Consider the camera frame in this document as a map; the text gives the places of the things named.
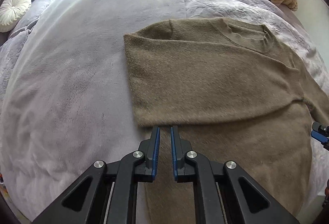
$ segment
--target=metal screw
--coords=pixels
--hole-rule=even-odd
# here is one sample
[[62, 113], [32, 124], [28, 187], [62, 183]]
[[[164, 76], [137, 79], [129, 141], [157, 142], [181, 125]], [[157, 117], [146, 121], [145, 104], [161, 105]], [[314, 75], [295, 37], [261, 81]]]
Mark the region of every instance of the metal screw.
[[195, 158], [198, 154], [194, 151], [187, 152], [187, 157]]
[[142, 157], [143, 156], [143, 152], [141, 152], [141, 151], [135, 151], [133, 153], [133, 156], [136, 157], [136, 158]]
[[104, 162], [101, 160], [94, 162], [94, 167], [96, 167], [96, 168], [101, 168], [101, 167], [103, 167], [103, 165], [104, 165]]
[[234, 168], [236, 168], [236, 163], [233, 162], [233, 161], [228, 161], [228, 162], [226, 163], [226, 166], [227, 166], [229, 169], [234, 169]]

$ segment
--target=blue gripper pad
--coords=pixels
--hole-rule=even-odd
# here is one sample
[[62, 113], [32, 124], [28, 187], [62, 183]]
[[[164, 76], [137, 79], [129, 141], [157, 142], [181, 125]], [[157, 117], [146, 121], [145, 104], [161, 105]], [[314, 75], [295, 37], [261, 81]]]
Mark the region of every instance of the blue gripper pad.
[[160, 148], [160, 128], [157, 129], [157, 136], [155, 138], [155, 146], [152, 157], [152, 180], [155, 179], [158, 169], [158, 159], [159, 159], [159, 148]]
[[328, 143], [329, 139], [323, 135], [321, 135], [320, 133], [312, 130], [312, 132], [310, 133], [310, 135], [312, 136], [312, 138], [318, 140], [321, 143]]
[[174, 178], [177, 181], [177, 157], [176, 157], [176, 147], [175, 147], [175, 140], [174, 140], [174, 129], [171, 127], [171, 155], [172, 155], [172, 168], [174, 170]]

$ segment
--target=folded sweater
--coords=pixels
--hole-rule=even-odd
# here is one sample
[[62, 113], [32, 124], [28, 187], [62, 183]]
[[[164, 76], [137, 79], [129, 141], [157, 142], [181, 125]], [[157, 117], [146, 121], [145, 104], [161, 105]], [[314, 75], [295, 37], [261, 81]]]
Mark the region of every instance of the folded sweater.
[[296, 215], [308, 187], [312, 117], [329, 100], [302, 60], [264, 25], [168, 20], [124, 36], [134, 117], [163, 125], [158, 175], [146, 186], [152, 223], [194, 223], [193, 188], [172, 177], [170, 132], [210, 160], [236, 161]]

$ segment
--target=bed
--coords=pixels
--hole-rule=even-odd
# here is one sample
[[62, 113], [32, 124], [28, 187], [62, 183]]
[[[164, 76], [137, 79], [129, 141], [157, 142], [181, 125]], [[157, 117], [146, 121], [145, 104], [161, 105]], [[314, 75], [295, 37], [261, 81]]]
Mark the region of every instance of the bed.
[[[0, 51], [1, 173], [26, 218], [33, 220], [95, 160], [117, 161], [144, 139], [134, 123], [123, 34], [166, 19], [218, 16], [265, 24], [329, 94], [324, 62], [303, 26], [268, 0], [32, 3]], [[311, 146], [305, 205], [329, 178], [329, 153], [314, 140]], [[137, 223], [151, 223], [143, 196], [141, 188]]]

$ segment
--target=white round pillow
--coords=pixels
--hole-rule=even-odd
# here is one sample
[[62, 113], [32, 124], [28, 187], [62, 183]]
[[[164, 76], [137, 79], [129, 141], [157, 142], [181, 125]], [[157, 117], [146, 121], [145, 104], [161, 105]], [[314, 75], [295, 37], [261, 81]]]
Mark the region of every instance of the white round pillow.
[[31, 6], [31, 0], [4, 0], [0, 6], [0, 32], [13, 29]]

